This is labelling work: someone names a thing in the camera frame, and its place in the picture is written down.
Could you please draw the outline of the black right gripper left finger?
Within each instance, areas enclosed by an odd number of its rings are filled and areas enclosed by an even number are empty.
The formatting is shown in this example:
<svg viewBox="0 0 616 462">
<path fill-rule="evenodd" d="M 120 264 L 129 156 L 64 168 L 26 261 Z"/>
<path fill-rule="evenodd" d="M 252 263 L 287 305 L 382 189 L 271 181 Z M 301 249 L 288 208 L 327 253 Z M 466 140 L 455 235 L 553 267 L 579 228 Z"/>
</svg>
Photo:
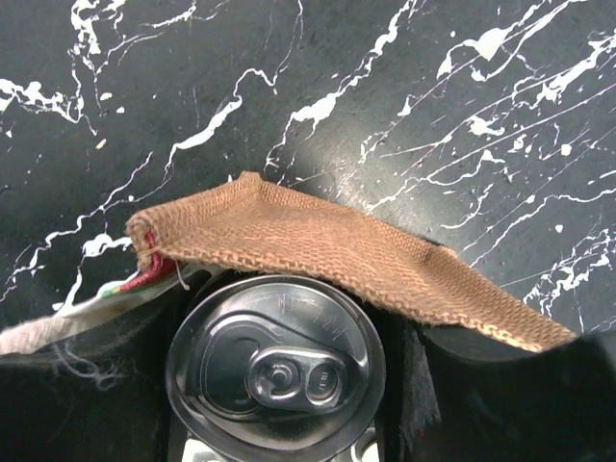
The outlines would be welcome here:
<svg viewBox="0 0 616 462">
<path fill-rule="evenodd" d="M 4 461 L 166 461 L 165 361 L 206 273 L 31 355 L 1 360 Z"/>
</svg>

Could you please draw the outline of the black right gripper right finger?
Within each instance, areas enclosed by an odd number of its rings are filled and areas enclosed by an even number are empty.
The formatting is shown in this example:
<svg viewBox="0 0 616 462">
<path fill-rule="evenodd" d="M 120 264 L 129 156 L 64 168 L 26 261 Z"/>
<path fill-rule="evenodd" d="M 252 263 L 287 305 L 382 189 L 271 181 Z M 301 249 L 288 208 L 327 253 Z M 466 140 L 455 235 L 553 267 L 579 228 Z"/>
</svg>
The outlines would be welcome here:
<svg viewBox="0 0 616 462">
<path fill-rule="evenodd" d="M 541 353 L 463 327 L 422 327 L 382 310 L 376 416 L 383 461 L 611 461 L 615 335 Z"/>
</svg>

